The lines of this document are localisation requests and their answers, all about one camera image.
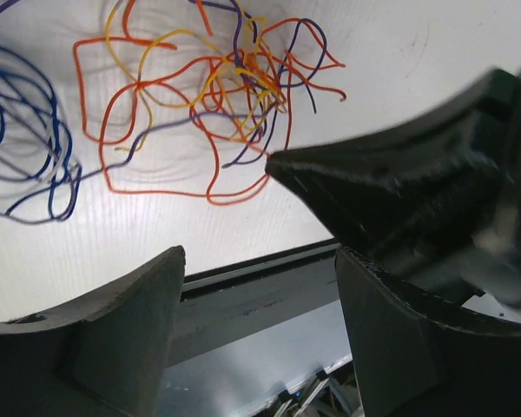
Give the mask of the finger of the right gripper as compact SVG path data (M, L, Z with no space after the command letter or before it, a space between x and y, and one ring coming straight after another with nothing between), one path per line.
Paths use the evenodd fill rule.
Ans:
M378 254L495 199L520 91L518 76L493 69L399 126L278 151L266 172L340 244Z

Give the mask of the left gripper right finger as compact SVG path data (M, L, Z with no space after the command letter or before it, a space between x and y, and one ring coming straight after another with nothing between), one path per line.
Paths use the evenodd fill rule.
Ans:
M335 258L367 416L521 416L521 324L458 307L369 265Z

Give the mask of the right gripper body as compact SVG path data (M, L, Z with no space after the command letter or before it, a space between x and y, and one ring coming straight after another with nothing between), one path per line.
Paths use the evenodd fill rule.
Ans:
M521 71L513 75L521 81ZM521 308L521 91L503 173L498 195L484 207L419 237L406 237L373 259L388 272L417 281L468 281L498 302Z

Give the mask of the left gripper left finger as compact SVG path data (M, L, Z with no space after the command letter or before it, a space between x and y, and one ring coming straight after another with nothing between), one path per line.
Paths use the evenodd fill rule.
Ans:
M180 302L181 246L54 308L0 322L0 416L151 416Z

